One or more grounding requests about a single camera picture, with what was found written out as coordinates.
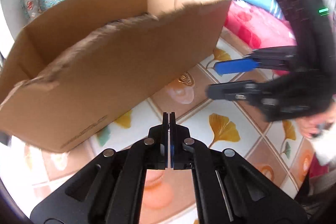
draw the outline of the tiled floor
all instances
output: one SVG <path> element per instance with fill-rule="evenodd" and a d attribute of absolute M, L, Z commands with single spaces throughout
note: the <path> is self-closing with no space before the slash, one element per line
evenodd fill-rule
<path fill-rule="evenodd" d="M 297 132 L 295 123 L 268 123 L 259 110 L 245 102 L 213 101 L 205 94 L 209 84 L 248 79 L 263 82 L 272 77 L 263 70 L 220 76 L 212 69 L 215 62 L 241 58 L 248 50 L 224 31 L 212 56 L 68 153 L 47 153 L 14 141 L 12 149 L 22 155 L 27 167 L 25 177 L 31 182 L 34 202 L 48 196 L 104 149 L 119 151 L 144 138 L 150 127 L 162 122 L 163 112 L 173 111 L 177 123 L 188 127 L 192 137 L 214 150 L 236 150 L 294 197 L 313 155 L 310 143 Z M 155 181 L 154 186 L 145 188 L 141 223 L 194 223 L 197 214 L 191 172 L 166 169 Z"/>

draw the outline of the green light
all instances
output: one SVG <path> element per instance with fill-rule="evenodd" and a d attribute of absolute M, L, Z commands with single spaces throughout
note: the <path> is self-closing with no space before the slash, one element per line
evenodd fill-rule
<path fill-rule="evenodd" d="M 327 12 L 327 11 L 329 11 L 329 9 L 328 8 L 324 8 L 324 9 L 319 10 L 319 13 L 324 13 L 324 12 Z"/>

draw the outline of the green leaf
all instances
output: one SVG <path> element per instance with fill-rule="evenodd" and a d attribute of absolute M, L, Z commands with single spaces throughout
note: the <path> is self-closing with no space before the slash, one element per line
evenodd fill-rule
<path fill-rule="evenodd" d="M 285 144 L 285 150 L 283 151 L 283 153 L 286 155 L 286 157 L 289 159 L 291 156 L 291 146 L 289 145 L 288 142 L 286 142 Z"/>
<path fill-rule="evenodd" d="M 111 135 L 111 132 L 108 126 L 102 128 L 96 133 L 97 141 L 100 147 L 104 146 L 107 143 L 107 141 L 110 138 L 110 135 Z"/>

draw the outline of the cardboard box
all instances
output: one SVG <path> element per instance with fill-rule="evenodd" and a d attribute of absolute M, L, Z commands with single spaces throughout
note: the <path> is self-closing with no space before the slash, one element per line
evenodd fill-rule
<path fill-rule="evenodd" d="M 74 148 L 211 55 L 229 5 L 230 0 L 55 5 L 20 32 L 8 56 L 0 77 L 0 131 L 52 152 Z M 85 38 L 108 22 L 144 13 L 157 18 L 119 23 L 95 43 Z"/>

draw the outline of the human hand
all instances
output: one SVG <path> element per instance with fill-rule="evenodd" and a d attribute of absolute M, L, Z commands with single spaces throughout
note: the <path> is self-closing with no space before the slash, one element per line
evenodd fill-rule
<path fill-rule="evenodd" d="M 296 119 L 301 135 L 311 138 L 313 134 L 317 134 L 320 130 L 317 126 L 321 123 L 333 123 L 336 121 L 336 103 L 333 102 L 330 107 L 323 113 L 319 113 L 309 117 Z"/>

